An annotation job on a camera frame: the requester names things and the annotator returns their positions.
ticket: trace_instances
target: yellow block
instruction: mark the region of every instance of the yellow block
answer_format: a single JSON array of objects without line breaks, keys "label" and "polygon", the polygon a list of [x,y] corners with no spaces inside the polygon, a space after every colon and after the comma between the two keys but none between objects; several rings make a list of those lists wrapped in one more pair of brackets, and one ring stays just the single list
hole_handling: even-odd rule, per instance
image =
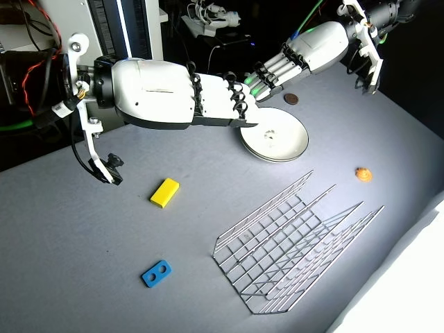
[{"label": "yellow block", "polygon": [[179,189],[180,184],[171,178],[167,178],[153,194],[150,201],[164,208]]}]

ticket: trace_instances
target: blue block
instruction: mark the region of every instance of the blue block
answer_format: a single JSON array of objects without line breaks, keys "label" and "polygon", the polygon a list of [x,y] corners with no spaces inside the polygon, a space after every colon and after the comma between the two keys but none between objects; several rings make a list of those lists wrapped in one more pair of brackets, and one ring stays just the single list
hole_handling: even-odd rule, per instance
[{"label": "blue block", "polygon": [[169,266],[168,262],[165,260],[160,260],[156,265],[142,274],[142,279],[148,288],[153,288],[172,271],[173,270],[171,269],[171,266]]}]

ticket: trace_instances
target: table surface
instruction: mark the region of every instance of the table surface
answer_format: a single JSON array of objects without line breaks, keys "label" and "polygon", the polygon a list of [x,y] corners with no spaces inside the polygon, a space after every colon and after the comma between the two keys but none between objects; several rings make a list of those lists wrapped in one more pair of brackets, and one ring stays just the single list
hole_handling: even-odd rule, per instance
[{"label": "table surface", "polygon": [[[96,144],[125,161],[118,187],[91,178],[70,148],[0,173],[0,331],[326,330],[443,187],[444,142],[354,82],[335,65],[286,90],[299,104],[283,94],[262,104],[307,128],[309,147],[292,162],[257,159],[231,128],[125,126]],[[359,182],[356,167],[373,181]],[[254,316],[211,258],[214,242],[310,170],[304,200],[337,184],[319,214],[361,200],[356,219],[386,208],[293,310]],[[148,198],[166,177],[181,188],[161,210]],[[161,259],[173,272],[148,289],[140,275]]]}]

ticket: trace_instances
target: wire grid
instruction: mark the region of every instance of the wire grid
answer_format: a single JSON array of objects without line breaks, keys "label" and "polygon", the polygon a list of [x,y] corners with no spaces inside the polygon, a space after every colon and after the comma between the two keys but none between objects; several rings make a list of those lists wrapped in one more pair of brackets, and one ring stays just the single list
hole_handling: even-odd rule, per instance
[{"label": "wire grid", "polygon": [[289,311],[375,217],[373,214],[379,214],[370,213],[344,233],[337,231],[344,224],[341,222],[363,203],[320,220],[311,208],[333,187],[305,204],[297,192],[310,175],[311,172],[217,239],[213,258],[254,314]]}]

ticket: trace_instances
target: white plate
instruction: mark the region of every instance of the white plate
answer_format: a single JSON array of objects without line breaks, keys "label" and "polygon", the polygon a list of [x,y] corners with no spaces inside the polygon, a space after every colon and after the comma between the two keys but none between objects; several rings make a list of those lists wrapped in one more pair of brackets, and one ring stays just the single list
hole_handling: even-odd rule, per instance
[{"label": "white plate", "polygon": [[246,148],[270,162],[288,162],[300,156],[308,146],[305,127],[291,114],[276,108],[260,108],[260,122],[241,128]]}]

